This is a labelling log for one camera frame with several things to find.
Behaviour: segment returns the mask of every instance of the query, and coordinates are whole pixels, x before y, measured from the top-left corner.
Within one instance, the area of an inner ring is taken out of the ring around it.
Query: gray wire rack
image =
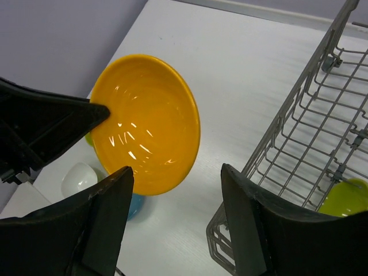
[[[339,47],[358,2],[346,1],[242,170],[261,187],[315,211],[334,184],[368,180],[368,49]],[[236,275],[223,204],[207,237],[211,257]]]

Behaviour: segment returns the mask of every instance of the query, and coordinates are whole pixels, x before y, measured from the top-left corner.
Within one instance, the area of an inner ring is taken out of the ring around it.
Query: blue bowl
[[[144,203],[144,196],[139,194],[133,194],[131,200],[131,206],[129,207],[128,220],[131,220],[139,213]]]

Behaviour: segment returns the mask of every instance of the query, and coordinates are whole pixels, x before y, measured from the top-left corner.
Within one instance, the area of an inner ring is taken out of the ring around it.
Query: white table
[[[35,210],[50,205],[50,202],[29,182],[20,185],[0,214],[0,219],[24,217]]]
[[[187,178],[147,200],[127,223],[118,267],[127,276],[229,275],[209,256],[205,228],[222,201],[220,168],[239,170],[256,147],[323,32],[169,0],[150,0],[112,61],[154,55],[187,81],[201,116],[201,145]],[[344,38],[350,48],[364,41]],[[34,186],[51,203],[78,161],[102,168],[82,139]]]

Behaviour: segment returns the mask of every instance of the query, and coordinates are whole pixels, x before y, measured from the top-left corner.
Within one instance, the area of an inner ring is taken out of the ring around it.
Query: yellow bowl
[[[172,67],[153,56],[122,57],[99,76],[90,102],[111,112],[91,131],[109,174],[131,166],[133,192],[144,196],[184,180],[200,145],[200,118],[188,85]]]

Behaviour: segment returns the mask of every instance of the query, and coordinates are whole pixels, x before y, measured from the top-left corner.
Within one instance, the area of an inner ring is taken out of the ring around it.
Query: lime green bowl
[[[318,212],[347,217],[368,210],[368,183],[353,178],[336,184],[328,193]]]
[[[86,141],[87,141],[87,144],[90,145],[91,147],[93,147],[93,142],[92,142],[92,138],[91,138],[91,134],[90,133],[87,133],[86,136]]]

